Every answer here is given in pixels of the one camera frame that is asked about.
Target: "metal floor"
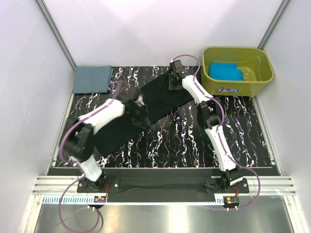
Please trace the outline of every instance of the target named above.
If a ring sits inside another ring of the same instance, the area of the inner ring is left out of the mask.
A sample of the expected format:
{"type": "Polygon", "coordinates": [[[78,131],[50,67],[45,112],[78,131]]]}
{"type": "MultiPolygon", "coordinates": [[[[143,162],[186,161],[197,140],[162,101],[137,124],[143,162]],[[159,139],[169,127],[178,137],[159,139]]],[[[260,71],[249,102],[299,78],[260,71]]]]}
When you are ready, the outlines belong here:
{"type": "MultiPolygon", "coordinates": [[[[241,206],[250,197],[241,197],[241,206]]],[[[63,205],[63,218],[83,206],[63,205]]],[[[285,202],[282,197],[259,197],[249,208],[227,212],[202,206],[127,206],[107,205],[100,209],[104,225],[97,233],[292,233],[285,202]]],[[[66,221],[76,231],[87,231],[97,215],[84,210],[66,221]]],[[[67,233],[59,223],[57,205],[43,204],[35,233],[67,233]]]]}

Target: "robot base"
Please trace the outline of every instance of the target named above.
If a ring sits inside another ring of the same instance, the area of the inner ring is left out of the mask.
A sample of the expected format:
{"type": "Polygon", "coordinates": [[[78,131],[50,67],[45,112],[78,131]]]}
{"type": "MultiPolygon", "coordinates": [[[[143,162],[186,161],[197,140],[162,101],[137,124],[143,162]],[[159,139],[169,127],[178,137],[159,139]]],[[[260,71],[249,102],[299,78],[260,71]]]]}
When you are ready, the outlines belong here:
{"type": "Polygon", "coordinates": [[[239,193],[249,193],[247,179],[243,178],[243,180],[233,186],[224,189],[219,187],[220,178],[206,178],[205,179],[205,187],[206,192],[209,194],[217,194],[217,193],[228,193],[228,194],[236,194],[236,189],[239,188],[239,193]]]}
{"type": "Polygon", "coordinates": [[[88,181],[86,178],[79,181],[77,193],[105,193],[105,187],[108,186],[108,193],[118,193],[119,186],[120,186],[120,179],[119,178],[110,178],[107,179],[102,177],[101,180],[98,180],[99,186],[95,186],[94,182],[88,181]]]}

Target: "label sticker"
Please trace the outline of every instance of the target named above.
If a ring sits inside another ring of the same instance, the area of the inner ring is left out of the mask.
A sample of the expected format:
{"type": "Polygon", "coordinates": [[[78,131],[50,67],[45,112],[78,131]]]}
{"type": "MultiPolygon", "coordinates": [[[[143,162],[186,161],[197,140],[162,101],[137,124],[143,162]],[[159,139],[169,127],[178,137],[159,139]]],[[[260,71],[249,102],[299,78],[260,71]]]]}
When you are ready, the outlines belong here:
{"type": "Polygon", "coordinates": [[[239,90],[238,89],[226,89],[224,87],[219,87],[217,91],[218,92],[235,92],[235,93],[237,93],[239,90]]]}

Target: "yellow plastic bin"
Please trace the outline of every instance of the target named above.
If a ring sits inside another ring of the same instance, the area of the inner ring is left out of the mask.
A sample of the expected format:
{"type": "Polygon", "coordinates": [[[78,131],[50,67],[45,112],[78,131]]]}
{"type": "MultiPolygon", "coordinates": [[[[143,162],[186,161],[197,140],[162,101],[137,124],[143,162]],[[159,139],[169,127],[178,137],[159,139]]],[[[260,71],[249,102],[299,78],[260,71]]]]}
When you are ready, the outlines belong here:
{"type": "Polygon", "coordinates": [[[274,73],[267,54],[254,48],[210,47],[203,52],[202,86],[212,95],[257,95],[274,73]],[[234,63],[243,73],[243,81],[215,80],[208,75],[213,62],[234,63]]]}

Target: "blue cloth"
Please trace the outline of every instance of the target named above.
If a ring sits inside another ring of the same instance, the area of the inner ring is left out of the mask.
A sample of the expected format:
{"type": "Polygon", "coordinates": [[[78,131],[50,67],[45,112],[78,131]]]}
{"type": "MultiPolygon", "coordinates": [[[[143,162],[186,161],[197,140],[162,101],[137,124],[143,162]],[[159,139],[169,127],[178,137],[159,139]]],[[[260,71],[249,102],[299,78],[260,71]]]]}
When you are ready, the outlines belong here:
{"type": "Polygon", "coordinates": [[[76,67],[73,94],[107,93],[113,69],[106,67],[76,67]]]}
{"type": "Polygon", "coordinates": [[[209,66],[209,74],[212,79],[243,81],[243,73],[237,64],[213,62],[209,66]]]}

